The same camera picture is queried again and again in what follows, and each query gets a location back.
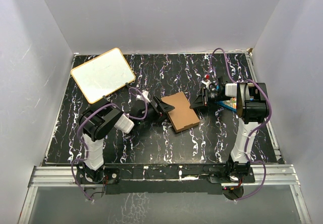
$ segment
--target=black marbled table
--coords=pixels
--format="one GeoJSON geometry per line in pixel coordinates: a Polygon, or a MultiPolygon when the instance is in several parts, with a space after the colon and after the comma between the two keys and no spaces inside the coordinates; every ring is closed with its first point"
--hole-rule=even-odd
{"type": "MultiPolygon", "coordinates": [[[[73,60],[76,67],[95,55],[80,55],[73,60]]],[[[125,55],[136,74],[134,87],[149,91],[149,96],[167,96],[183,91],[192,101],[200,91],[201,79],[209,67],[209,54],[135,54],[125,55]]],[[[251,79],[245,53],[229,53],[230,69],[234,80],[251,79]]],[[[211,80],[223,76],[228,81],[224,56],[212,59],[211,80]]],[[[134,97],[122,88],[109,99],[129,111],[134,97]]],[[[76,137],[78,117],[89,106],[72,77],[50,147],[43,165],[70,164],[84,157],[84,148],[76,137]]],[[[105,139],[103,150],[106,163],[219,163],[225,162],[234,146],[238,131],[237,115],[219,105],[197,111],[198,127],[176,134],[169,120],[159,124],[141,124],[140,131],[131,134],[112,130],[105,139]]],[[[268,129],[260,130],[255,138],[251,157],[265,162],[277,162],[268,129]]]]}

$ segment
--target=white wall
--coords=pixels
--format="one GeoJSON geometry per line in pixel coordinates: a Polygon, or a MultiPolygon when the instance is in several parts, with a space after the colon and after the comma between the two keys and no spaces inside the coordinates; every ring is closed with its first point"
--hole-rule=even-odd
{"type": "Polygon", "coordinates": [[[322,223],[323,0],[280,0],[254,49],[283,157],[295,165],[313,223],[322,223]]]}
{"type": "Polygon", "coordinates": [[[254,47],[279,0],[45,0],[73,52],[254,47]]]}
{"type": "Polygon", "coordinates": [[[0,219],[16,223],[73,54],[44,0],[0,0],[0,35],[0,219]]]}

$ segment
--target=cable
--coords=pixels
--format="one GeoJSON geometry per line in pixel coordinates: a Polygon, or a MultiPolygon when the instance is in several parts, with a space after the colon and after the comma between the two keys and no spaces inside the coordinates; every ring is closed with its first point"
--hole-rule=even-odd
{"type": "Polygon", "coordinates": [[[92,198],[93,197],[93,195],[95,195],[95,194],[104,194],[105,193],[105,191],[98,191],[98,192],[94,192],[90,197],[92,198]]]}
{"type": "Polygon", "coordinates": [[[86,196],[86,198],[90,201],[94,201],[94,199],[92,199],[92,196],[89,196],[85,190],[82,188],[82,186],[79,184],[79,182],[77,181],[76,179],[76,176],[75,176],[75,173],[74,173],[74,170],[73,170],[73,166],[76,162],[84,162],[84,159],[82,158],[77,158],[75,160],[72,161],[72,164],[71,164],[71,169],[72,169],[72,175],[73,175],[73,178],[74,178],[74,181],[75,181],[75,184],[77,184],[77,186],[80,188],[80,190],[83,192],[83,194],[86,196]]]}
{"type": "Polygon", "coordinates": [[[243,180],[243,178],[241,178],[239,180],[239,184],[237,186],[233,186],[233,187],[230,187],[230,188],[226,188],[225,187],[224,190],[234,190],[234,189],[238,189],[241,186],[241,184],[242,184],[242,180],[243,180]]]}
{"type": "MultiPolygon", "coordinates": [[[[231,82],[232,82],[232,83],[237,83],[237,82],[235,82],[235,81],[232,79],[232,77],[231,77],[231,75],[230,75],[230,71],[229,71],[229,63],[228,63],[227,54],[226,54],[226,52],[225,52],[222,48],[220,48],[220,47],[216,48],[216,49],[212,52],[211,58],[210,58],[210,60],[209,60],[210,65],[209,65],[208,73],[210,73],[210,71],[211,71],[211,62],[212,62],[212,58],[213,58],[213,56],[214,56],[214,53],[215,53],[217,50],[221,50],[221,51],[223,52],[223,54],[224,54],[225,63],[226,63],[226,68],[227,68],[227,73],[228,73],[228,76],[229,76],[229,78],[230,78],[231,82]]],[[[248,156],[248,154],[247,154],[247,148],[248,148],[248,143],[249,143],[249,139],[250,139],[251,135],[252,135],[255,131],[257,131],[257,130],[259,130],[260,128],[264,127],[264,126],[269,122],[269,120],[270,120],[270,119],[271,119],[271,117],[272,117],[272,105],[271,105],[271,103],[270,103],[270,101],[269,101],[268,97],[267,97],[267,96],[266,96],[266,94],[264,93],[264,91],[259,87],[259,85],[258,85],[256,82],[254,82],[254,81],[253,81],[253,80],[251,80],[251,79],[247,79],[247,80],[245,80],[245,81],[243,81],[243,82],[241,82],[241,83],[246,83],[246,82],[252,83],[252,84],[253,84],[253,85],[254,85],[254,86],[259,90],[259,92],[263,95],[263,97],[265,98],[265,100],[266,100],[266,102],[267,102],[267,104],[268,104],[269,115],[268,115],[267,119],[266,119],[263,123],[261,123],[258,127],[256,127],[255,129],[253,129],[253,130],[249,133],[248,138],[247,138],[246,143],[245,143],[245,146],[244,146],[244,151],[245,151],[245,153],[246,153],[246,158],[247,158],[247,160],[248,160],[250,163],[261,163],[261,164],[263,165],[263,179],[262,179],[261,184],[260,184],[260,186],[259,186],[259,188],[258,188],[258,189],[256,189],[255,191],[251,192],[250,194],[248,194],[248,195],[246,195],[246,196],[242,196],[241,198],[238,198],[237,200],[243,200],[243,199],[246,199],[246,198],[248,198],[248,197],[250,197],[250,196],[253,196],[253,195],[254,195],[254,194],[256,194],[256,193],[257,193],[257,192],[258,192],[258,191],[263,187],[263,185],[264,185],[264,182],[265,182],[265,180],[266,180],[266,166],[265,166],[264,162],[263,162],[263,161],[261,161],[261,160],[251,161],[251,160],[250,160],[250,158],[249,158],[249,156],[248,156]]]]}
{"type": "Polygon", "coordinates": [[[212,52],[212,54],[211,54],[211,58],[210,58],[210,60],[209,60],[208,74],[210,75],[210,72],[211,72],[211,69],[212,69],[212,58],[213,58],[213,56],[214,56],[214,53],[215,53],[217,50],[221,50],[221,51],[223,52],[223,54],[224,54],[224,60],[225,60],[225,62],[226,62],[226,68],[227,68],[228,76],[229,76],[229,78],[230,78],[230,80],[231,80],[231,82],[232,82],[232,83],[236,83],[236,82],[232,79],[232,77],[231,77],[231,75],[230,75],[230,71],[229,71],[229,63],[228,63],[227,54],[226,54],[226,52],[225,52],[222,48],[220,48],[220,47],[216,48],[216,49],[212,52]]]}
{"type": "Polygon", "coordinates": [[[106,104],[106,105],[104,105],[104,106],[102,106],[101,108],[99,108],[99,109],[97,109],[95,112],[93,112],[88,118],[86,118],[85,119],[85,121],[79,126],[79,128],[77,129],[77,133],[76,133],[76,135],[77,135],[77,137],[79,138],[79,140],[80,140],[80,142],[82,142],[82,144],[83,144],[83,146],[84,146],[84,148],[85,148],[85,150],[86,150],[86,153],[85,153],[85,159],[87,159],[87,157],[88,157],[88,155],[89,155],[89,151],[88,151],[88,149],[89,149],[89,147],[87,146],[87,144],[85,143],[85,141],[83,140],[83,138],[82,138],[82,132],[83,132],[83,128],[84,128],[84,126],[85,126],[85,124],[93,117],[93,116],[95,116],[97,113],[99,113],[101,110],[103,110],[103,109],[105,109],[105,108],[107,108],[107,107],[109,107],[109,106],[114,106],[114,107],[116,107],[116,108],[118,108],[118,106],[116,105],[116,104],[113,104],[113,103],[109,103],[109,104],[106,104]]]}
{"type": "MultiPolygon", "coordinates": [[[[129,118],[132,118],[132,119],[135,119],[135,120],[143,120],[143,119],[145,119],[146,118],[146,116],[147,116],[147,112],[148,112],[148,105],[147,105],[147,100],[146,100],[146,98],[143,96],[143,94],[141,93],[141,91],[139,90],[139,89],[137,89],[137,88],[134,88],[134,87],[131,87],[131,88],[129,88],[129,92],[132,94],[132,95],[134,95],[134,96],[137,96],[137,95],[135,95],[135,94],[133,94],[132,92],[131,92],[131,90],[132,89],[134,89],[134,90],[136,90],[140,95],[141,95],[141,97],[142,97],[142,99],[143,99],[143,101],[145,102],[145,114],[144,114],[144,116],[143,117],[141,117],[141,118],[137,118],[137,117],[133,117],[133,116],[129,116],[129,118]]],[[[103,109],[105,109],[105,108],[107,108],[107,107],[110,107],[110,106],[113,106],[113,107],[116,107],[116,108],[119,108],[116,104],[113,104],[113,103],[109,103],[109,104],[106,104],[106,105],[104,105],[104,106],[102,106],[101,108],[99,108],[99,109],[97,109],[95,112],[93,112],[88,118],[86,118],[85,119],[85,121],[79,126],[79,128],[77,129],[77,133],[76,133],[76,135],[77,135],[77,137],[79,138],[79,140],[80,140],[80,142],[82,142],[82,144],[83,144],[83,146],[84,146],[84,148],[85,148],[85,158],[83,159],[83,158],[76,158],[75,160],[73,160],[72,161],[72,163],[71,163],[71,170],[72,170],[72,175],[73,175],[73,178],[74,178],[74,181],[75,181],[75,184],[77,184],[78,185],[78,187],[80,188],[80,190],[83,192],[83,194],[86,196],[86,198],[88,198],[90,201],[94,201],[94,199],[92,198],[92,196],[89,196],[84,190],[83,190],[83,188],[82,188],[82,186],[79,184],[79,182],[77,181],[77,179],[76,179],[76,176],[75,176],[75,174],[74,174],[74,170],[73,170],[73,166],[74,166],[74,164],[76,163],[76,162],[84,162],[87,158],[88,158],[88,155],[89,155],[89,151],[88,151],[88,146],[87,146],[87,144],[85,143],[85,141],[84,141],[84,139],[82,138],[82,132],[83,132],[83,128],[84,128],[84,126],[85,126],[85,124],[92,118],[92,117],[94,117],[97,113],[99,113],[101,110],[103,110],[103,109]]]]}
{"type": "Polygon", "coordinates": [[[146,118],[146,116],[147,116],[147,112],[148,112],[148,104],[147,104],[147,100],[146,100],[145,96],[143,96],[143,94],[141,93],[141,91],[140,91],[139,89],[134,88],[134,87],[130,87],[130,88],[129,88],[129,92],[130,92],[133,96],[136,96],[136,97],[137,97],[137,95],[136,95],[136,94],[134,94],[134,93],[132,93],[132,92],[131,92],[131,89],[136,90],[136,91],[140,94],[141,98],[143,99],[143,102],[145,102],[145,114],[144,114],[144,116],[143,116],[143,117],[140,117],[140,118],[138,118],[138,117],[133,117],[133,116],[130,116],[130,115],[129,115],[129,118],[131,118],[131,119],[135,119],[135,120],[143,120],[143,119],[145,119],[145,118],[146,118]]]}

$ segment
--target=brown cardboard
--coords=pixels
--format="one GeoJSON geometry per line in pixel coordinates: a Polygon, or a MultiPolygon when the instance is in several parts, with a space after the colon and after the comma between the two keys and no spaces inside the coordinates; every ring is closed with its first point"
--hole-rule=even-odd
{"type": "Polygon", "coordinates": [[[198,126],[200,120],[194,110],[190,109],[190,102],[183,92],[163,97],[161,100],[175,107],[168,112],[168,116],[176,133],[198,126]]]}

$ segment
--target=whiteboard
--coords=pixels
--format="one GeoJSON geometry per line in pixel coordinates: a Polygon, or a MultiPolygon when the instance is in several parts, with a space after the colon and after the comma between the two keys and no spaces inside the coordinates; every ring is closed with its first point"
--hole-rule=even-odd
{"type": "Polygon", "coordinates": [[[119,48],[73,68],[71,75],[90,104],[136,79],[119,48]]]}

